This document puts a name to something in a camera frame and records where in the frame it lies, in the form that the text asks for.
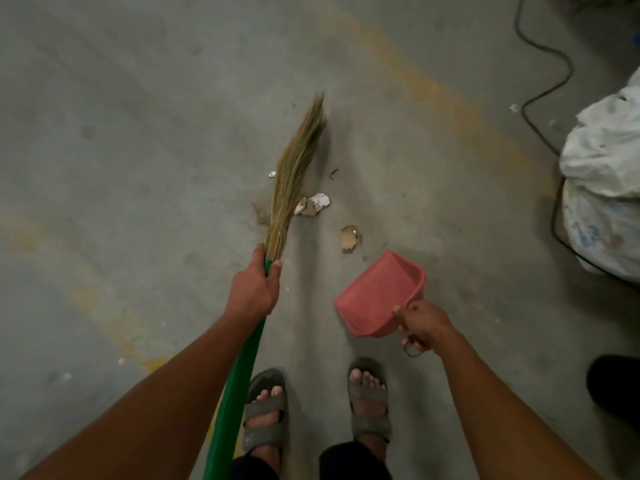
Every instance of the hand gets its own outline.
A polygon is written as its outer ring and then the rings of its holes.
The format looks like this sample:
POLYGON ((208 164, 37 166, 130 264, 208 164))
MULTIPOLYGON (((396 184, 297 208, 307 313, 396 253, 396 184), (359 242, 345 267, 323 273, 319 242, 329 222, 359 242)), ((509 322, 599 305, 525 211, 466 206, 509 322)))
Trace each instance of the hand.
POLYGON ((395 306, 394 315, 400 319, 400 330, 410 332, 403 345, 420 351, 433 349, 438 354, 442 341, 455 332, 447 313, 427 299, 413 301, 407 308, 395 306))
POLYGON ((269 268, 269 275, 264 275, 264 244, 258 244, 249 266, 231 281, 225 315, 254 322, 269 315, 280 295, 281 272, 282 261, 278 259, 269 268))

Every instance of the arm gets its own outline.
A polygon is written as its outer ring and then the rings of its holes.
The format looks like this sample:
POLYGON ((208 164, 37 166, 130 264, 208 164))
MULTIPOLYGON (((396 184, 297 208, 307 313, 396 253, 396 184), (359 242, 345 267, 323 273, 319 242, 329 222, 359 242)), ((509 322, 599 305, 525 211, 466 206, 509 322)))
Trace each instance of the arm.
POLYGON ((210 329, 23 478, 188 478, 236 356, 278 300, 281 270, 276 261, 265 278, 258 246, 210 329))
POLYGON ((460 423, 483 480, 601 480, 496 376, 430 301, 396 307, 405 339, 432 349, 444 364, 460 423))

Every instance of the broom bristles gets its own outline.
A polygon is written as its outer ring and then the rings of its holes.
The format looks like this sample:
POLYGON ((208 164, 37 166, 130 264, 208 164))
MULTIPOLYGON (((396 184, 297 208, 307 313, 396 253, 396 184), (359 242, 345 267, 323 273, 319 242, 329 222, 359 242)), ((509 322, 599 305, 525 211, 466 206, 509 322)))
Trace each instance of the broom bristles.
POLYGON ((264 245, 269 261, 276 261, 282 256, 293 211, 300 201, 307 168, 326 126, 323 103, 324 93, 316 95, 296 135, 278 161, 271 217, 264 245))

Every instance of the foot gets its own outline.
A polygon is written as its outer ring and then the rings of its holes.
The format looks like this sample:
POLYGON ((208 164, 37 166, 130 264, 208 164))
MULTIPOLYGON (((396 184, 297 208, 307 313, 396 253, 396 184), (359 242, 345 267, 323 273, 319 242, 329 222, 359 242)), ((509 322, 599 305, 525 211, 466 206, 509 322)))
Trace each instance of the foot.
MULTIPOLYGON (((386 389, 384 384, 380 384, 380 380, 373 377, 370 372, 362 372, 354 369, 349 374, 349 380, 362 384, 364 387, 373 389, 386 389)), ((373 417, 384 417, 387 415, 387 405, 377 401, 358 400, 352 402, 353 413, 357 415, 366 415, 373 417)), ((377 459, 383 463, 387 460, 387 442, 385 439, 375 433, 366 433, 356 438, 357 441, 369 448, 377 459)))
MULTIPOLYGON (((282 387, 274 386, 271 391, 267 389, 263 390, 260 395, 256 398, 256 401, 260 401, 261 399, 267 399, 273 395, 282 394, 282 387)), ((275 424, 280 420, 280 411, 274 411, 271 413, 263 414, 262 416, 257 416, 255 418, 251 418, 246 422, 247 428, 261 428, 263 426, 269 426, 271 424, 275 424)), ((250 453, 250 456, 255 456, 262 460, 265 460, 271 468, 280 476, 280 469, 282 468, 282 458, 280 454, 280 448, 276 445, 262 445, 254 448, 250 453)))

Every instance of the green broom handle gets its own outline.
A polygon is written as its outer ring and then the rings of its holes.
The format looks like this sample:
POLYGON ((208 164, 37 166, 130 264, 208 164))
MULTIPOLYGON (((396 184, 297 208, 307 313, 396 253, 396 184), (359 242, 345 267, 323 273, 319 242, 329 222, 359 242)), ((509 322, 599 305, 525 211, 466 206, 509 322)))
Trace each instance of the green broom handle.
MULTIPOLYGON (((271 263, 272 261, 264 260, 264 273, 267 275, 271 263)), ((264 319, 260 320, 258 326, 244 343, 242 352, 238 355, 229 374, 229 379, 227 379, 218 416, 216 416, 216 425, 213 428, 213 438, 207 453, 203 480, 227 480, 229 478, 229 467, 234 459, 236 439, 240 423, 242 423, 244 401, 249 392, 249 382, 263 329, 264 319)))

